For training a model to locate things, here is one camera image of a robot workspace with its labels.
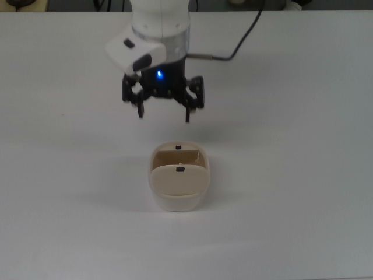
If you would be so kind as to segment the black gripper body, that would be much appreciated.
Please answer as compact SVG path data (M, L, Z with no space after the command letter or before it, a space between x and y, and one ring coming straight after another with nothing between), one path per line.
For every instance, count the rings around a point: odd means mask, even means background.
M142 71L140 85L143 100L150 97L173 99L184 96L187 86L185 58Z

